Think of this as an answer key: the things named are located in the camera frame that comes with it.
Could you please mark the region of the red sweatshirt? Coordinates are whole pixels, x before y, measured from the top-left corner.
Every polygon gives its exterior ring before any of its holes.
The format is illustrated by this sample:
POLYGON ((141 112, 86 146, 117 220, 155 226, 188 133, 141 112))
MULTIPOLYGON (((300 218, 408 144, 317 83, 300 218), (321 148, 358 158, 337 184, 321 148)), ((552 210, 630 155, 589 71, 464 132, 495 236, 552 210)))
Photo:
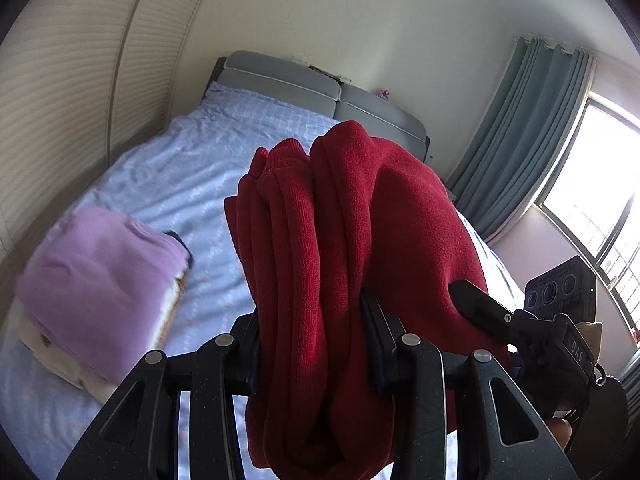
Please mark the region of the red sweatshirt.
POLYGON ((486 284, 468 230, 398 144, 341 122, 310 148, 260 148, 224 212, 259 318, 262 383, 245 415, 255 466, 369 479, 392 460, 394 406, 367 382, 363 289, 440 350, 508 362, 449 296, 457 280, 486 284))

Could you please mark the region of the folded white patterned garment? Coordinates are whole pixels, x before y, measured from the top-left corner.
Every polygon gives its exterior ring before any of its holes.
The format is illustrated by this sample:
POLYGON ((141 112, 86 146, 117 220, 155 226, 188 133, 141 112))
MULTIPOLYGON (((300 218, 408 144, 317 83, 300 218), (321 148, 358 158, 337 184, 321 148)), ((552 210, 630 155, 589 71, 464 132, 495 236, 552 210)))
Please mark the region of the folded white patterned garment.
POLYGON ((66 354, 55 344, 52 344, 27 316, 25 308, 20 327, 20 337, 25 346, 29 348, 34 357, 47 370, 50 370, 50 372, 58 375, 58 377, 61 377, 76 388, 87 391, 90 396, 93 396, 99 402, 105 402, 120 384, 110 384, 95 372, 89 370, 88 367, 66 354))

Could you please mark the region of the teal curtain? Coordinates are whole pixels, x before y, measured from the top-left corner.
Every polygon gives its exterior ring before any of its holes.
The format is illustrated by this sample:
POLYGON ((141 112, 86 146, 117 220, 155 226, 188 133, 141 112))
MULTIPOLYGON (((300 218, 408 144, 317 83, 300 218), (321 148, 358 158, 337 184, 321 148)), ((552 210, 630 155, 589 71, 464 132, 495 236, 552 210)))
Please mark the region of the teal curtain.
POLYGON ((551 174, 586 104, 593 55, 518 38, 488 110, 446 185, 489 243, 511 229, 551 174))

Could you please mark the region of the folded purple garment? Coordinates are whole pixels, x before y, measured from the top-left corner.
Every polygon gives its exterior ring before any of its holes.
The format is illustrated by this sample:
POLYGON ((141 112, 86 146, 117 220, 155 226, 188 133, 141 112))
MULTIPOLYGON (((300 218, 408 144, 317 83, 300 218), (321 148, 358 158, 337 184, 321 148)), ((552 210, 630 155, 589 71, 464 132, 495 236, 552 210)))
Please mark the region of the folded purple garment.
POLYGON ((16 296, 52 344, 117 385, 150 350, 165 294, 192 263, 175 233, 87 206, 29 260, 16 296))

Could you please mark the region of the folded brown checked garment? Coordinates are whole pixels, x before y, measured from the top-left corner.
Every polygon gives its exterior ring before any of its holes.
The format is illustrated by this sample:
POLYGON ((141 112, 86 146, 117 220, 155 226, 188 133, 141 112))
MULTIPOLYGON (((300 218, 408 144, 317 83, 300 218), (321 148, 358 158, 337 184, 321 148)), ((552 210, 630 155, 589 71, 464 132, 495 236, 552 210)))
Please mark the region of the folded brown checked garment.
POLYGON ((168 291, 160 305, 156 321, 154 323, 148 347, 150 350, 163 349, 172 321, 175 318, 178 307, 186 288, 186 278, 189 271, 185 270, 171 282, 168 291))

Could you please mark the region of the grey padded headboard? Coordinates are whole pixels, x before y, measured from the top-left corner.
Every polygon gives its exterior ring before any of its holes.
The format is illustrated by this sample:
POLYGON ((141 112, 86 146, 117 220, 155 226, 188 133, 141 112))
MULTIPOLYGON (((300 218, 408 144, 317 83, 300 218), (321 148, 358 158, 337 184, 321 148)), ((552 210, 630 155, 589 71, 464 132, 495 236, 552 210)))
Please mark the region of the grey padded headboard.
POLYGON ((354 120, 372 136, 391 140, 421 162, 431 139, 422 122, 374 93, 314 66, 250 51, 218 58, 208 84, 253 91, 338 122, 354 120))

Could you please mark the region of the beige louvered wardrobe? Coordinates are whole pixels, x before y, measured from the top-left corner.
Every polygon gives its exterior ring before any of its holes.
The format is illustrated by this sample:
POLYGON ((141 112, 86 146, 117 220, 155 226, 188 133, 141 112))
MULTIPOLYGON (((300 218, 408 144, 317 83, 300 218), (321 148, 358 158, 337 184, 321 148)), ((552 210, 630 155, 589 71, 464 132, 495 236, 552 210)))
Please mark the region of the beige louvered wardrobe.
POLYGON ((165 125, 202 0, 30 0, 1 47, 1 261, 165 125))

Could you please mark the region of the window with metal frame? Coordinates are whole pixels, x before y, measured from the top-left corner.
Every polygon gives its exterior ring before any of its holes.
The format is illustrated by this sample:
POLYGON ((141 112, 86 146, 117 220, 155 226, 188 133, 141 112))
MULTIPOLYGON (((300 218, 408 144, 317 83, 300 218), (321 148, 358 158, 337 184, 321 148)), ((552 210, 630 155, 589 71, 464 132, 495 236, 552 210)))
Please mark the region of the window with metal frame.
POLYGON ((603 282, 639 338, 639 118, 592 92, 536 205, 603 282))

